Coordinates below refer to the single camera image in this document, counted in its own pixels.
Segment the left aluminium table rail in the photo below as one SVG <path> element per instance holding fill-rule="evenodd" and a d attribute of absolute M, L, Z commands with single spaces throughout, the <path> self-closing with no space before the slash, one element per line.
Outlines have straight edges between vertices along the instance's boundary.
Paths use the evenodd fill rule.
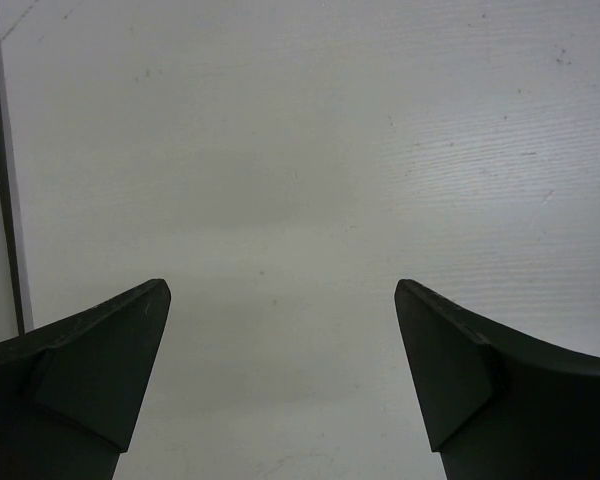
<path fill-rule="evenodd" d="M 0 215 L 8 258 L 14 326 L 19 336 L 34 329 L 20 198 L 0 38 Z"/>

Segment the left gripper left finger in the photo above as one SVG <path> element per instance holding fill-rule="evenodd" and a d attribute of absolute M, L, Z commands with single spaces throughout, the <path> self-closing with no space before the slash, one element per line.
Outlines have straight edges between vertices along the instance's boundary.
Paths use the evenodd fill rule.
<path fill-rule="evenodd" d="M 0 479 L 110 479 L 130 447 L 171 302 L 152 279 L 0 342 Z"/>

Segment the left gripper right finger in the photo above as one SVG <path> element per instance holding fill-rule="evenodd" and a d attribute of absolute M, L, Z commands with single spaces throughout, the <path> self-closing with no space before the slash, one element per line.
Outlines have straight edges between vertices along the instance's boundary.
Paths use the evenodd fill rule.
<path fill-rule="evenodd" d="M 430 448 L 450 479 L 600 479 L 600 358 L 395 290 Z"/>

